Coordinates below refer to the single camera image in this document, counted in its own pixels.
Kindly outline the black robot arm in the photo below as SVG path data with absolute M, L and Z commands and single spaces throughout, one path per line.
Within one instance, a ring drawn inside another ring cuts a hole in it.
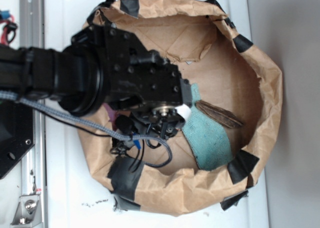
M 191 115 L 191 85 L 178 67 L 111 25 L 90 25 L 62 52 L 0 50 L 0 88 L 20 98 L 56 100 L 77 117 L 106 103 L 162 138 L 175 136 Z

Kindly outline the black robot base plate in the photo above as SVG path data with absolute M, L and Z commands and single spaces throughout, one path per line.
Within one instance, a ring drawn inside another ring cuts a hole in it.
M 18 164 L 34 145 L 33 110 L 20 103 L 0 103 L 0 178 Z

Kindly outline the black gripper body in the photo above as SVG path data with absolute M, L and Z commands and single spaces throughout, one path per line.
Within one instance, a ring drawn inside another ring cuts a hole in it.
M 107 103 L 129 111 L 145 134 L 174 137 L 191 115 L 192 92 L 178 67 L 137 36 L 110 25 L 90 25 L 71 38 L 81 58 L 83 97 L 72 114 L 95 113 Z

